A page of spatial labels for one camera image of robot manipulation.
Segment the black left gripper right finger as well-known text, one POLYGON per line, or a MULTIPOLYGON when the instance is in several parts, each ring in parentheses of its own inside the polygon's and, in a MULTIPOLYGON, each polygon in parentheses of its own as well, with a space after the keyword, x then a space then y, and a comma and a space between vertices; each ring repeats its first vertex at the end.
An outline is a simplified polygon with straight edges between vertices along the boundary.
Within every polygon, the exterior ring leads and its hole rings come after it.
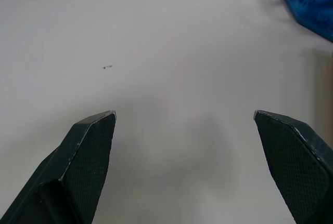
POLYGON ((257 110, 269 171, 296 223, 332 223, 332 148, 306 123, 257 110))

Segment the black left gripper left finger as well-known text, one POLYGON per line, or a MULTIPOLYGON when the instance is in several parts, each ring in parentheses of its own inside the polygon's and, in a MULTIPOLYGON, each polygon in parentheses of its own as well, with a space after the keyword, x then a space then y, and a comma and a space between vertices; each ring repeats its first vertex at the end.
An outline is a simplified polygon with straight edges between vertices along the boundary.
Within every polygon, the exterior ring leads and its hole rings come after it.
POLYGON ((116 113, 75 123, 1 218, 1 223, 92 223, 105 184, 116 113))

